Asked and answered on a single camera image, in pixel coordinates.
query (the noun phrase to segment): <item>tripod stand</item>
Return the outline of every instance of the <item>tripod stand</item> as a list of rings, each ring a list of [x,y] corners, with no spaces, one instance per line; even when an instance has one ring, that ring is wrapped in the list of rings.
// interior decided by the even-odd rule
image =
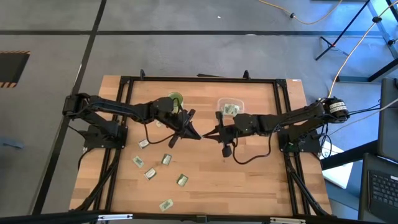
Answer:
[[[365,4],[362,6],[362,8],[358,11],[358,13],[353,17],[351,22],[345,27],[345,29],[342,31],[342,33],[337,37],[337,39],[333,42],[330,43],[328,40],[326,40],[324,37],[321,36],[321,40],[325,41],[328,44],[328,48],[324,50],[315,60],[319,60],[323,55],[325,55],[329,50],[338,50],[348,56],[348,54],[336,47],[337,42],[340,40],[340,38],[344,35],[344,33],[348,30],[348,28],[351,26],[351,24],[355,21],[355,19],[359,16],[359,14],[363,11],[363,9],[368,5],[370,0],[367,0]]]

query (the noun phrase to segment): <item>small packet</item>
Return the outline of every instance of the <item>small packet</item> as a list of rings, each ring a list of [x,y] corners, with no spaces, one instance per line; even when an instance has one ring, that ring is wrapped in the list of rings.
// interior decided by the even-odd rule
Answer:
[[[147,147],[147,146],[149,145],[149,141],[146,140],[146,139],[144,139],[144,140],[138,142],[138,145],[139,145],[139,147],[140,147],[141,149],[144,149],[145,147]]]
[[[160,207],[161,211],[164,212],[164,211],[166,211],[167,209],[169,209],[173,205],[174,205],[173,201],[171,199],[168,199],[168,200],[162,202],[159,205],[159,207]]]
[[[172,160],[172,155],[164,154],[162,159],[162,164],[169,165],[171,160]]]
[[[160,122],[160,121],[156,121],[156,126],[158,127],[158,128],[160,128],[160,127],[162,127],[162,122]]]
[[[135,158],[133,158],[132,161],[138,166],[138,168],[141,168],[144,166],[144,161],[139,156],[136,156]]]
[[[188,181],[188,177],[186,175],[181,174],[180,177],[177,179],[177,184],[181,187],[185,186]]]
[[[226,103],[223,108],[224,115],[236,116],[238,114],[238,111],[239,111],[239,106],[234,105],[232,103]]]
[[[152,167],[147,172],[145,172],[144,176],[146,179],[151,180],[156,175],[155,169]]]

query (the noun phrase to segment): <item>green cup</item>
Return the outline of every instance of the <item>green cup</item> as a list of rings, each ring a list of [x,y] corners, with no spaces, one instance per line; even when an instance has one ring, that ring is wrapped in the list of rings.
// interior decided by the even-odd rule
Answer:
[[[181,104],[181,107],[183,107],[183,98],[182,95],[180,93],[177,92],[172,92],[168,95],[168,97],[170,97],[171,99],[173,99],[174,102],[174,109],[173,109],[173,113],[177,113],[178,111],[178,103]]]

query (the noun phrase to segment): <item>yellow cable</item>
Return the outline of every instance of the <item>yellow cable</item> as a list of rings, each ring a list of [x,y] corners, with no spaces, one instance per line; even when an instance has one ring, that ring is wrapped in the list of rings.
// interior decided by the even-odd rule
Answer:
[[[343,1],[343,0],[340,0],[340,1],[338,2],[338,4],[337,4],[330,12],[328,12],[326,15],[324,15],[322,18],[320,18],[319,20],[317,20],[317,21],[315,21],[315,22],[304,22],[304,21],[301,21],[299,18],[297,18],[297,16],[293,16],[293,18],[296,19],[297,21],[301,22],[302,24],[305,24],[305,25],[316,24],[317,22],[320,22],[320,21],[324,20],[324,18],[328,17],[328,16],[340,5],[340,3],[341,3],[342,1]],[[283,7],[280,7],[280,6],[271,4],[271,3],[266,2],[266,1],[263,1],[263,0],[259,0],[259,2],[264,3],[264,4],[267,4],[267,5],[272,6],[272,7],[275,7],[275,8],[277,8],[277,9],[281,9],[281,10],[285,11],[286,13],[288,13],[289,15],[292,14],[291,12],[289,12],[287,9],[285,9],[285,8],[283,8]]]
[[[393,5],[397,4],[398,1],[393,2],[391,5],[389,5],[378,17],[381,17],[389,8],[391,8]],[[365,37],[367,36],[367,34],[369,33],[369,31],[374,27],[374,25],[376,25],[375,22],[373,22],[373,24],[369,27],[369,29],[365,32],[365,34],[362,36],[361,40],[359,40],[359,42],[355,45],[354,49],[349,53],[349,55],[347,56],[346,60],[344,61],[343,65],[340,67],[340,69],[338,70],[335,79],[333,80],[333,83],[331,84],[330,87],[330,91],[329,91],[329,95],[328,98],[331,96],[331,92],[333,90],[333,87],[336,83],[337,77],[340,75],[340,72],[342,71],[343,67],[346,65],[348,59],[351,57],[351,55],[354,53],[354,51],[357,49],[357,47],[362,43],[362,41],[365,39]]]

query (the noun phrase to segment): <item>laptop keyboard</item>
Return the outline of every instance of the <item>laptop keyboard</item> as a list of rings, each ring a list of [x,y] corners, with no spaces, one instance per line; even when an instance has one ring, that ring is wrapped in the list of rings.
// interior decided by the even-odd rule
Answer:
[[[398,208],[398,181],[388,174],[370,172],[371,200],[377,200]]]

